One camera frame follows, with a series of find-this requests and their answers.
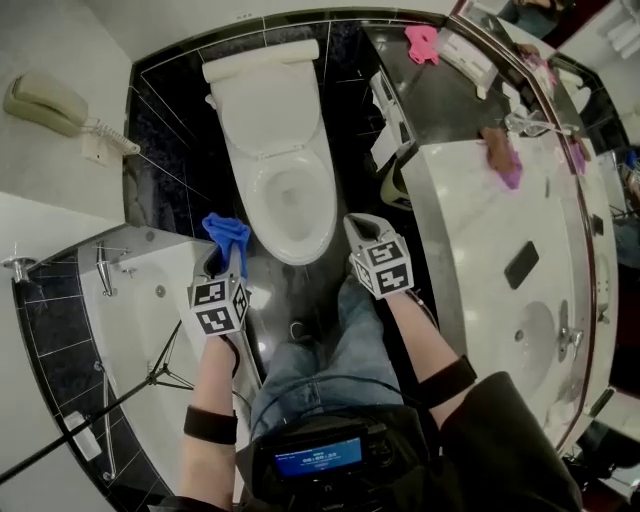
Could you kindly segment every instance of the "telephone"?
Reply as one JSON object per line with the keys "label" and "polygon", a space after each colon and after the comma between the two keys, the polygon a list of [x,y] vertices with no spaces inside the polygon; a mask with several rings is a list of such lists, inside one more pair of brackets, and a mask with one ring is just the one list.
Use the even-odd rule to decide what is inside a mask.
{"label": "telephone", "polygon": [[4,109],[67,137],[75,137],[89,116],[87,102],[74,90],[42,71],[16,78],[4,96]]}
{"label": "telephone", "polygon": [[122,155],[140,153],[138,144],[100,119],[87,122],[89,106],[84,98],[43,71],[31,70],[16,78],[4,96],[4,109],[67,137],[84,133],[83,154],[101,165],[107,165],[107,144]]}

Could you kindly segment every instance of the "grab bar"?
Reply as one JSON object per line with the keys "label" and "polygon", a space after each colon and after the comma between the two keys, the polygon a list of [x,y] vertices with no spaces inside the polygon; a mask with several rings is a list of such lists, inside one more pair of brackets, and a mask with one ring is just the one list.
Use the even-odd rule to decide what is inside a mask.
{"label": "grab bar", "polygon": [[107,258],[107,251],[121,251],[120,256],[130,254],[132,251],[129,248],[119,249],[117,247],[105,247],[104,240],[98,241],[93,247],[96,249],[96,268],[98,269],[98,274],[100,274],[102,286],[104,287],[102,294],[105,297],[113,297],[116,289],[111,285],[111,262]]}
{"label": "grab bar", "polygon": [[[102,372],[102,404],[104,407],[109,405],[109,376],[107,370],[100,361],[96,361],[93,367]],[[111,442],[111,422],[109,415],[104,416],[104,437],[107,440],[107,455],[109,456],[109,468],[111,471],[105,471],[102,473],[102,479],[107,482],[111,482],[116,478],[116,461],[113,457],[113,444]]]}

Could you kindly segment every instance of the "toilet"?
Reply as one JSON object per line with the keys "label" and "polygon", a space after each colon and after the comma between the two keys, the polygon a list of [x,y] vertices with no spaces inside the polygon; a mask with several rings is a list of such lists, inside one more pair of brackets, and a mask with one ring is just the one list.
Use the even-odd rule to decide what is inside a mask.
{"label": "toilet", "polygon": [[203,65],[211,103],[251,227],[289,265],[326,250],[336,185],[313,59],[315,40],[253,50]]}

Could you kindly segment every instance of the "blue display screen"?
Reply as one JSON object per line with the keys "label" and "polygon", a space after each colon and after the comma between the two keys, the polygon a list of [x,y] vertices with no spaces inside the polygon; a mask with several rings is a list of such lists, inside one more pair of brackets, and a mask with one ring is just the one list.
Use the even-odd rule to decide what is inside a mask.
{"label": "blue display screen", "polygon": [[347,466],[362,460],[360,438],[299,452],[278,454],[275,456],[275,460],[280,473],[285,477],[307,475]]}

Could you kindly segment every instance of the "telephone handset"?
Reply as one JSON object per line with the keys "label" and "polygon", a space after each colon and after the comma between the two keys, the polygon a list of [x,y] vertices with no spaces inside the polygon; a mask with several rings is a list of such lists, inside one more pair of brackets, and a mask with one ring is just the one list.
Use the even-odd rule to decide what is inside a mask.
{"label": "telephone handset", "polygon": [[42,71],[28,71],[7,89],[4,109],[14,116],[74,137],[89,116],[87,102],[74,90]]}

